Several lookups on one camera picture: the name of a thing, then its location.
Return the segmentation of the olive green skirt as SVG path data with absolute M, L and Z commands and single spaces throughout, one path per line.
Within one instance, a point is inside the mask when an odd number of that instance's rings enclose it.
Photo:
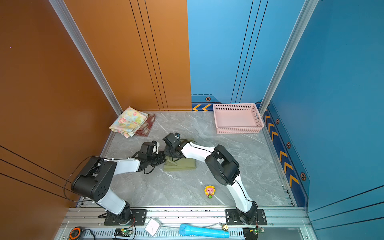
M 182 158 L 181 154 L 177 152 L 172 153 L 170 143 L 166 143 L 164 154 L 166 159 L 164 164 L 165 172 L 178 172 L 196 169 L 196 160 Z

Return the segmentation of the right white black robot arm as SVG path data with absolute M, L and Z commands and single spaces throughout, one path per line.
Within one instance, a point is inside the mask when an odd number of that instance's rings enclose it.
M 165 154 L 172 158 L 194 159 L 206 163 L 213 177 L 230 191 L 243 224 L 255 225 L 259 207 L 247 193 L 240 175 L 240 165 L 222 145 L 204 147 L 189 141 L 166 140 Z

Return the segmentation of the red plaid skirt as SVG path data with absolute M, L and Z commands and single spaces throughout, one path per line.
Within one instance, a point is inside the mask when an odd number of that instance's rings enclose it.
M 156 115 L 149 114 L 148 119 L 144 122 L 144 124 L 136 131 L 136 136 L 147 137 L 155 123 Z

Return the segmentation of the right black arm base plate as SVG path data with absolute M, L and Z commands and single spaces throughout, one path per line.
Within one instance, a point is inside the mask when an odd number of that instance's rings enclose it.
M 226 222 L 229 226 L 252 225 L 266 226 L 268 224 L 265 211 L 257 209 L 254 213 L 246 214 L 238 209 L 226 209 Z

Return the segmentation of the floral pastel skirt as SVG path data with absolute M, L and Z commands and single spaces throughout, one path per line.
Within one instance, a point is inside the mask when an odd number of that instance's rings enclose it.
M 149 114 L 127 108 L 109 127 L 112 132 L 120 133 L 125 138 L 132 137 L 147 121 Z

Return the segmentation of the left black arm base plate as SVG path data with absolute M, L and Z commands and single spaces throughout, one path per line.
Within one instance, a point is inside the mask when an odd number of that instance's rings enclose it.
M 107 212 L 105 216 L 105 226 L 144 226 L 147 218 L 146 209 L 129 209 L 123 211 L 120 215 Z

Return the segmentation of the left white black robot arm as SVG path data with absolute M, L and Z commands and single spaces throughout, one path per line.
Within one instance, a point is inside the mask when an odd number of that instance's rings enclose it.
M 165 161 L 163 151 L 143 159 L 133 157 L 108 159 L 93 156 L 72 182 L 71 190 L 104 208 L 106 210 L 104 217 L 107 221 L 125 225 L 131 220 L 133 214 L 130 204 L 111 189 L 113 177 L 125 173 L 141 172 L 148 166 L 154 168 Z

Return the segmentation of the pink perforated plastic basket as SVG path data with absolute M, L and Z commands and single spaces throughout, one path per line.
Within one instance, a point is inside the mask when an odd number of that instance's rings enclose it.
M 265 126 L 254 103 L 214 104 L 217 134 L 258 134 Z

